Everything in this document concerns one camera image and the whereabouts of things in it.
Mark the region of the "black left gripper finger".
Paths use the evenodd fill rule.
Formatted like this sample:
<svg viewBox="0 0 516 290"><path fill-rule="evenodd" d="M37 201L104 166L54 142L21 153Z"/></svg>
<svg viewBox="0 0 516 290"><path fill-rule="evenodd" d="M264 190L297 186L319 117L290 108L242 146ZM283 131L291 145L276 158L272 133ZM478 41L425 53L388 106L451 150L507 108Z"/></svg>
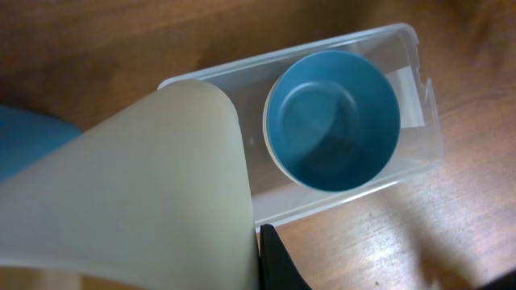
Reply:
<svg viewBox="0 0 516 290"><path fill-rule="evenodd" d="M260 289L311 290L302 278L274 226L260 227Z"/></svg>

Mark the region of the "cream bowl back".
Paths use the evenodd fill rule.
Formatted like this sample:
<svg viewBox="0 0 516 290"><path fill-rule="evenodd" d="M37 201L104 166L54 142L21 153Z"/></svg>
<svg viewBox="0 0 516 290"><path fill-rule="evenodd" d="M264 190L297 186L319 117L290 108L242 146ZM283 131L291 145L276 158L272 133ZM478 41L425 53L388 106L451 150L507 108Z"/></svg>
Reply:
<svg viewBox="0 0 516 290"><path fill-rule="evenodd" d="M272 96L272 93L274 89L277 86L277 82L279 81L279 78L277 78L273 85L271 86L271 89L268 92L268 96L265 99L264 103L264 109L262 114L262 129L263 129L263 136L264 136L264 143L267 148L267 151L272 159L272 161L275 163L276 167L283 173L284 176L288 177L290 180L292 180L295 184L298 184L299 186L305 187L305 185L300 182L298 179L296 179L294 176L292 176L288 171L285 170L281 162L276 156L276 153L273 150L272 144L270 143L269 136L268 136L268 108L270 99Z"/></svg>

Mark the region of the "cream cup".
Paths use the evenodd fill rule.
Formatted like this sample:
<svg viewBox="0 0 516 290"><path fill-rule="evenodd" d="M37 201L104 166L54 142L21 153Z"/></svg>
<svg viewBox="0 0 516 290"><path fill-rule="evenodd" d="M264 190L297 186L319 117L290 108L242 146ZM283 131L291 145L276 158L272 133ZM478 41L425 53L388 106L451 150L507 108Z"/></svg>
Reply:
<svg viewBox="0 0 516 290"><path fill-rule="evenodd" d="M257 289L229 97L204 81L174 82L3 182L1 263L149 289Z"/></svg>

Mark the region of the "blue bowl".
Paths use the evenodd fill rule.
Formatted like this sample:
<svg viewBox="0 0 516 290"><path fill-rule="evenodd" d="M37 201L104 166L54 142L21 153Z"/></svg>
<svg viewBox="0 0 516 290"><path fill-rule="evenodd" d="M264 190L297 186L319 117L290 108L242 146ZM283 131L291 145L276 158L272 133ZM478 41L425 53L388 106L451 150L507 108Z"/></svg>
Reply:
<svg viewBox="0 0 516 290"><path fill-rule="evenodd" d="M279 77L268 136L286 171L305 187L337 193L376 177L393 156L401 112L392 85L355 53L301 58Z"/></svg>

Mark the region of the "blue cup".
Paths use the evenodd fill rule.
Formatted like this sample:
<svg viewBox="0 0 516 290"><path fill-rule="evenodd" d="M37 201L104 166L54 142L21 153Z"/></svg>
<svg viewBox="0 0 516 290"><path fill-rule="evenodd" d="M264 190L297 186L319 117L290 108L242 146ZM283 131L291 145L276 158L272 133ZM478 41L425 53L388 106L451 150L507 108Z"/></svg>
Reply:
<svg viewBox="0 0 516 290"><path fill-rule="evenodd" d="M76 126L62 119L1 105L1 181L80 134Z"/></svg>

